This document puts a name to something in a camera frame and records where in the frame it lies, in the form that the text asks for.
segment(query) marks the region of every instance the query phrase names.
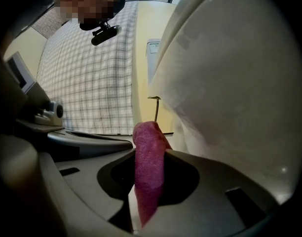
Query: pink fabric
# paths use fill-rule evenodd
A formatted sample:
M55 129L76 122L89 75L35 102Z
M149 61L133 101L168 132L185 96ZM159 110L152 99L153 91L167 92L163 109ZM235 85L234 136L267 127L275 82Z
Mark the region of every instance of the pink fabric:
M164 184L164 153L172 148L154 121L137 124L133 142L136 145L135 193L143 227L156 212Z

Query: plaid sunshade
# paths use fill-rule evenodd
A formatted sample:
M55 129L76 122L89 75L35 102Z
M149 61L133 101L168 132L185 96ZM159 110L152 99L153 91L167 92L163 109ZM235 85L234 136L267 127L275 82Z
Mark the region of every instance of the plaid sunshade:
M109 21L120 25L116 37L98 46L93 31L83 31L72 21L46 43L37 81L51 100L64 108L69 129L99 134L132 134L132 52L137 1Z

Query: pixelated area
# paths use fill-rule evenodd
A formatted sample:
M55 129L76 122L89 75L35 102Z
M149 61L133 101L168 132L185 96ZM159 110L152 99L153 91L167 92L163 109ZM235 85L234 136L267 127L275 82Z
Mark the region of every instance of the pixelated area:
M80 23L89 19L108 21L113 18L114 3L118 0L56 0L60 16L65 19L77 18Z

